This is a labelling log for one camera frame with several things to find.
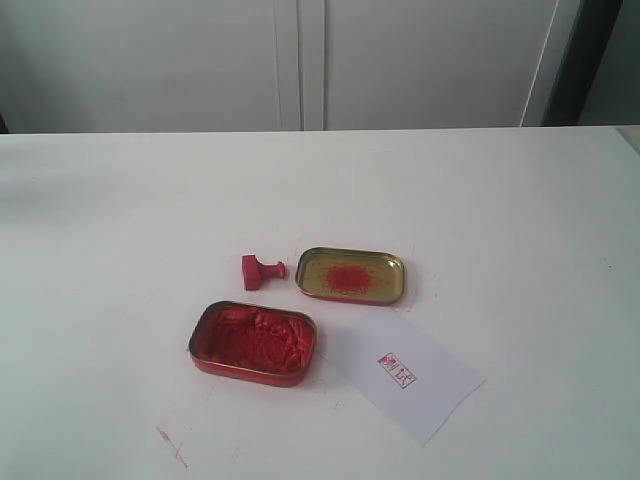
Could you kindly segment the gold tin lid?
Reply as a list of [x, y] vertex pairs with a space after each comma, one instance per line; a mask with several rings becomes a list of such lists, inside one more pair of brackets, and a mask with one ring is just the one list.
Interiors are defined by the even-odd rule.
[[301, 255], [295, 283], [316, 299], [388, 306], [404, 296], [405, 277], [404, 263], [390, 253], [314, 247]]

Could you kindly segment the red plastic stamp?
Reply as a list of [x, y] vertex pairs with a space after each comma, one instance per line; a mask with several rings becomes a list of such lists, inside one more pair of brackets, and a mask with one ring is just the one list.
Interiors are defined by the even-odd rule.
[[255, 255], [243, 255], [241, 270], [244, 288], [247, 291], [259, 290], [265, 281], [287, 277], [287, 268], [283, 262], [263, 264]]

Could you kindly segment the red ink tin base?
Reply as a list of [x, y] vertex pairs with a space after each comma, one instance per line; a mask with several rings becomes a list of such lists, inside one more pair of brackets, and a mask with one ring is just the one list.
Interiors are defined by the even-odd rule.
[[201, 315], [188, 351], [205, 373], [293, 387], [306, 377], [316, 344], [316, 325], [303, 313], [219, 301]]

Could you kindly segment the dark vertical post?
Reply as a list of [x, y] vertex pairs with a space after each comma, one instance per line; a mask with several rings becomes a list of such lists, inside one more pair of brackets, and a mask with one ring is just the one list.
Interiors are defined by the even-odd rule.
[[541, 125], [575, 126], [586, 104], [623, 0], [580, 2]]

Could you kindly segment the white cabinet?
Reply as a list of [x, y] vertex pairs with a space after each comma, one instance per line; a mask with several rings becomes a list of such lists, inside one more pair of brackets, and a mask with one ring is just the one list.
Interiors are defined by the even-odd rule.
[[5, 1], [13, 133], [537, 126], [576, 1]]

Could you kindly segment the white paper sheet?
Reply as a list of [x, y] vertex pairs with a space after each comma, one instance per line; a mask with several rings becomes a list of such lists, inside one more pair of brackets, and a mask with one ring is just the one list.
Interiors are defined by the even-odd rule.
[[485, 382], [406, 317], [367, 310], [330, 328], [324, 359], [421, 446]]

